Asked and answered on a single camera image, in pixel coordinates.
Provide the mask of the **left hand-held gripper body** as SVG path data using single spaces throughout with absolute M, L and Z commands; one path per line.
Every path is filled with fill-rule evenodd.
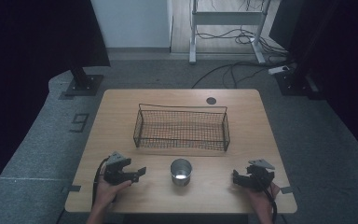
M 114 152 L 107 160 L 103 179 L 112 185 L 118 185 L 125 181 L 130 180 L 130 173 L 125 173 L 119 169 L 119 162 L 123 159 L 127 159 L 118 152 Z

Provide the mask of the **shiny metal cup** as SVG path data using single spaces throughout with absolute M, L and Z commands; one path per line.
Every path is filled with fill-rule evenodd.
M 187 186 L 190 182 L 192 170 L 192 165 L 188 160 L 183 158 L 174 160 L 170 166 L 173 184 L 179 187 Z

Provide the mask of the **white power strip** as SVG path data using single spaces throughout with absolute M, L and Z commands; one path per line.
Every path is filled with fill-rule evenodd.
M 268 70 L 268 74 L 276 75 L 276 74 L 280 74 L 280 73 L 284 73 L 284 72 L 288 72 L 288 71 L 290 71 L 290 68 L 287 65 L 284 65 L 284 66 L 270 68 Z

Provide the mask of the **white metal desk frame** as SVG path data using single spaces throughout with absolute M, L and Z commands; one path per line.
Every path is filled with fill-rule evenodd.
M 250 38 L 251 46 L 259 63 L 266 60 L 262 53 L 260 43 L 261 33 L 269 12 L 271 0 L 265 0 L 260 11 L 237 11 L 237 12 L 211 12 L 198 11 L 198 0 L 190 0 L 191 37 L 189 42 L 189 62 L 195 63 L 196 56 L 196 32 L 199 25 L 256 25 L 257 30 Z

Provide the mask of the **dark curtain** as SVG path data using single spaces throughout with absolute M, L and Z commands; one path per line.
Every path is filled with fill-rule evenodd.
M 325 99 L 358 141 L 358 0 L 319 0 L 318 8 L 307 96 Z
M 0 0 L 0 174 L 57 75 L 109 64 L 91 0 Z

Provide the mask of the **black stand with base plate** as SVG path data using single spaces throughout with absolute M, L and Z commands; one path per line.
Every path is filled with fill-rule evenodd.
M 95 96 L 103 81 L 103 75 L 87 75 L 83 67 L 77 65 L 72 60 L 68 61 L 68 65 L 73 79 L 64 92 L 64 95 Z
M 282 95 L 307 95 L 306 75 L 320 33 L 319 0 L 281 0 L 269 36 L 288 51 L 295 68 L 277 75 Z

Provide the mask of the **dark tape floor number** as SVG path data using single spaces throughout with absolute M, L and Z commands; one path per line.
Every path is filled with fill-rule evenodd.
M 70 133 L 82 133 L 87 125 L 89 113 L 76 113 L 71 122 Z

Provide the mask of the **person's left hand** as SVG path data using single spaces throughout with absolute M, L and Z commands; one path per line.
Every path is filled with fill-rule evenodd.
M 104 212 L 110 203 L 116 198 L 118 193 L 132 184 L 130 180 L 118 185 L 111 185 L 104 179 L 98 181 L 96 197 L 92 212 Z

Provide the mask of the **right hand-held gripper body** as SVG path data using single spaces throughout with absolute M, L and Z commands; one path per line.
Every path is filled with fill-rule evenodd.
M 275 177 L 275 167 L 264 159 L 249 161 L 250 165 L 254 165 L 258 168 L 257 175 L 248 175 L 250 178 L 250 188 L 256 190 L 263 190 L 270 186 L 272 180 Z

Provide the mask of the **person's right hand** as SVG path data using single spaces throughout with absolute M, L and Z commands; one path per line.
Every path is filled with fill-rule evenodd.
M 244 189 L 247 198 L 252 206 L 256 216 L 270 215 L 272 216 L 272 205 L 269 197 L 265 192 L 257 192 L 253 189 Z

